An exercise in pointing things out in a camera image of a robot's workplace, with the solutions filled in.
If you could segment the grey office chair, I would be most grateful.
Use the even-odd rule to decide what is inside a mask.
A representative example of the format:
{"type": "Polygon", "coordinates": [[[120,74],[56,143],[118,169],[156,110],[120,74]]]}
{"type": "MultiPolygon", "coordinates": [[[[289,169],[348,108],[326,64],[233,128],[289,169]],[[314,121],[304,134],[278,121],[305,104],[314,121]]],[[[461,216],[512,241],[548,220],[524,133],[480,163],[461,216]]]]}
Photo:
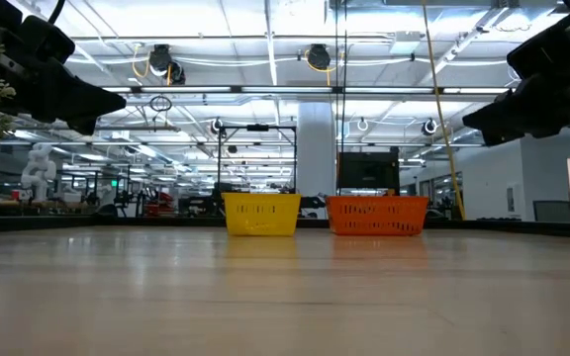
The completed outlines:
{"type": "Polygon", "coordinates": [[[539,223],[570,223],[569,201],[534,201],[533,212],[539,223]]]}

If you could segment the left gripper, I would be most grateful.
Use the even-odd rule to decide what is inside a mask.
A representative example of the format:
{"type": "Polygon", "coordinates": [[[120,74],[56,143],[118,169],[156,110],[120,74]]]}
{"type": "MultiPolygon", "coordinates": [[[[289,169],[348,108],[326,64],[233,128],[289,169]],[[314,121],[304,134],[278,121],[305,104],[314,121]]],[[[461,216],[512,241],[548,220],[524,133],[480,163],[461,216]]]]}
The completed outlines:
{"type": "Polygon", "coordinates": [[[46,124],[62,120],[70,129],[92,135],[100,116],[126,107],[122,96],[81,80],[55,58],[38,59],[18,37],[18,29],[0,27],[5,47],[0,75],[16,91],[13,99],[0,104],[0,113],[27,114],[46,124]]]}

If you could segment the red equipment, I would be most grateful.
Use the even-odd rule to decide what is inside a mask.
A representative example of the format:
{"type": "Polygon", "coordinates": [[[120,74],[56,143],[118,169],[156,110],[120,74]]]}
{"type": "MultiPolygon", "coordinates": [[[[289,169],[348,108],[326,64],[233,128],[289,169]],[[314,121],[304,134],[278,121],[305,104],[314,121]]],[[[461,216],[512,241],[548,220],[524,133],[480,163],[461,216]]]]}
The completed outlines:
{"type": "Polygon", "coordinates": [[[144,200],[143,215],[148,218],[172,216],[175,214],[174,199],[171,195],[152,191],[144,200]]]}

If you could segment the orange plastic basket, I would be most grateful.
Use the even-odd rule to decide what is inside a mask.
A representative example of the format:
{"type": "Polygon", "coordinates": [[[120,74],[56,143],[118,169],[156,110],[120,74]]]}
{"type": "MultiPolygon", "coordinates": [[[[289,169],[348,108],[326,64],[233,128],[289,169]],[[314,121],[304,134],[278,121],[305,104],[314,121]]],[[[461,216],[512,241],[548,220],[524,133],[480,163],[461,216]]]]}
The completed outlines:
{"type": "Polygon", "coordinates": [[[420,234],[428,209],[426,197],[330,196],[330,229],[337,235],[420,234]]]}

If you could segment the yellow plastic basket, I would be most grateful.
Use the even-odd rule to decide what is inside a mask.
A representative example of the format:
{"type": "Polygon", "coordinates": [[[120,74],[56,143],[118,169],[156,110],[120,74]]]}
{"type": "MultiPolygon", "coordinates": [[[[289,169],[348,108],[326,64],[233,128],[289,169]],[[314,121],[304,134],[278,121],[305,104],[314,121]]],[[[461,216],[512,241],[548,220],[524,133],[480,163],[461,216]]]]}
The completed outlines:
{"type": "Polygon", "coordinates": [[[224,193],[227,231],[238,236],[293,236],[300,194],[224,193]]]}

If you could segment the black computer case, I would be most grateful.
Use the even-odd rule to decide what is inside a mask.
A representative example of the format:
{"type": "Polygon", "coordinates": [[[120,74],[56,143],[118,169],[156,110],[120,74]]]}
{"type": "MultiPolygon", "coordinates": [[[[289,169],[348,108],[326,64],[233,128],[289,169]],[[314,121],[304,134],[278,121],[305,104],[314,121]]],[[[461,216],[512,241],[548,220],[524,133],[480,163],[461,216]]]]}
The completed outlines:
{"type": "Polygon", "coordinates": [[[383,152],[341,152],[337,158],[337,188],[385,190],[400,195],[399,148],[383,152]]]}

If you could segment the white column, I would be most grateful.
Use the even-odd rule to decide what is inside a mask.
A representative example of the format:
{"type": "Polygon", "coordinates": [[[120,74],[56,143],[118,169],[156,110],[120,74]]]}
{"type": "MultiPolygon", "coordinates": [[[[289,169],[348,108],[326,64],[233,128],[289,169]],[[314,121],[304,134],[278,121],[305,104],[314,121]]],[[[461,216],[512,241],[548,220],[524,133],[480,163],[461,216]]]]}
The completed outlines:
{"type": "Polygon", "coordinates": [[[298,107],[297,190],[304,197],[335,194],[335,127],[327,102],[303,102],[298,107]]]}

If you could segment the black aluminium table frame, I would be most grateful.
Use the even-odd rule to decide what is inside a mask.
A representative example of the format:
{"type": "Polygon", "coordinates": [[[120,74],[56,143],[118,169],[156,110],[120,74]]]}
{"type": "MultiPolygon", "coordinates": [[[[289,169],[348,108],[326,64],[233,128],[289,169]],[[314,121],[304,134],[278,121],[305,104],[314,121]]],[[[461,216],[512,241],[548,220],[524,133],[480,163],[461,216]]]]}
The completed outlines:
{"type": "MultiPolygon", "coordinates": [[[[48,216],[0,217],[0,232],[67,227],[106,226],[190,226],[225,227],[219,218],[113,218],[102,216],[48,216]]],[[[427,229],[489,230],[512,233],[540,234],[570,237],[567,222],[515,222],[515,221],[426,221],[427,229]]]]}

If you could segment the black robot station frame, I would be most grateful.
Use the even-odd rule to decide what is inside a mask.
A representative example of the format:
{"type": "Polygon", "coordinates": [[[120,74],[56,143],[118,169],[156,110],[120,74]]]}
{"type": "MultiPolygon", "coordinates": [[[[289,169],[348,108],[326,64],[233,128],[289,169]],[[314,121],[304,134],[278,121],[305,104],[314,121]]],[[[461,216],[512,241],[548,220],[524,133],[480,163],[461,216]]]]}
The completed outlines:
{"type": "Polygon", "coordinates": [[[221,184],[222,176],[222,147],[224,143],[232,138],[239,130],[245,130],[247,132],[263,133],[269,131],[277,131],[281,134],[286,141],[293,147],[293,183],[291,190],[295,192],[297,190],[297,173],[298,173],[298,134],[297,128],[292,126],[279,126],[279,125],[268,125],[268,124],[250,124],[250,125],[232,125],[226,126],[224,124],[219,124],[217,131],[217,184],[221,184]],[[290,139],[285,133],[285,130],[291,130],[293,132],[293,138],[290,139]]]}

